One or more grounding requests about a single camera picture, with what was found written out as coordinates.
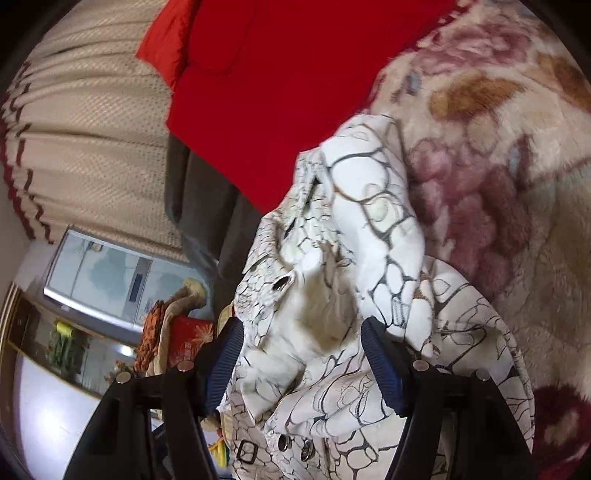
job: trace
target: jacket button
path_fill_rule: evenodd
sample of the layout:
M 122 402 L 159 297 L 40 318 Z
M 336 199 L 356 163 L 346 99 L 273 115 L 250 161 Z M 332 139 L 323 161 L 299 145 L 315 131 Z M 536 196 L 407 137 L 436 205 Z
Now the jacket button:
M 314 456 L 315 453 L 316 448 L 314 448 L 314 442 L 312 442 L 312 440 L 306 440 L 304 442 L 304 446 L 301 448 L 300 459 L 302 462 L 307 462 Z

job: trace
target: floral blanket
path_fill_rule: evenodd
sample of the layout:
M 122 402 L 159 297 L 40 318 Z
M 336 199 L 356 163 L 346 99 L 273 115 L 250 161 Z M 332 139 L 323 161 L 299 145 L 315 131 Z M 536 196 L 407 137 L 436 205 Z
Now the floral blanket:
M 400 126 L 427 254 L 514 331 L 540 478 L 563 479 L 591 443 L 591 87 L 519 2 L 451 17 L 383 69 L 370 112 Z

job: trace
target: pink flower pattern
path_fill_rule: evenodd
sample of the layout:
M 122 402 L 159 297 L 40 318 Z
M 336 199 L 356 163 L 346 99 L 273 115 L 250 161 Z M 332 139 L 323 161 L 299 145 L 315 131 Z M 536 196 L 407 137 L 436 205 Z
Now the pink flower pattern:
M 467 144 L 420 141 L 408 155 L 410 200 L 427 233 L 427 253 L 457 268 L 492 299 L 512 278 L 512 258 L 531 219 L 506 167 Z
M 426 75 L 449 73 L 465 67 L 513 65 L 527 59 L 530 32 L 516 23 L 485 23 L 459 28 L 441 41 L 419 50 L 413 60 Z

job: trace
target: red cloth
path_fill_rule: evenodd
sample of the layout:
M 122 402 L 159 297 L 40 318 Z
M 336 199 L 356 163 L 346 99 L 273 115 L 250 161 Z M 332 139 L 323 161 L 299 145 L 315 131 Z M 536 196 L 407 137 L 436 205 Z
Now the red cloth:
M 152 65 L 173 91 L 187 66 L 189 34 L 199 0 L 168 0 L 135 56 Z
M 375 76 L 455 0 L 203 0 L 170 131 L 261 212 L 298 152 L 366 106 Z
M 203 344 L 213 340 L 213 323 L 178 315 L 170 324 L 168 368 L 181 360 L 193 360 Z

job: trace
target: beige curtain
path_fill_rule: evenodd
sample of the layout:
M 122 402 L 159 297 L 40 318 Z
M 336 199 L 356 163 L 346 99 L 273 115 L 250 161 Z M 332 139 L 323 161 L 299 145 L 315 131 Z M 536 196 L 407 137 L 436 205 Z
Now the beige curtain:
M 165 0 L 82 0 L 31 52 L 2 105 L 3 162 L 30 236 L 68 224 L 181 258 L 164 213 L 168 87 L 135 58 Z

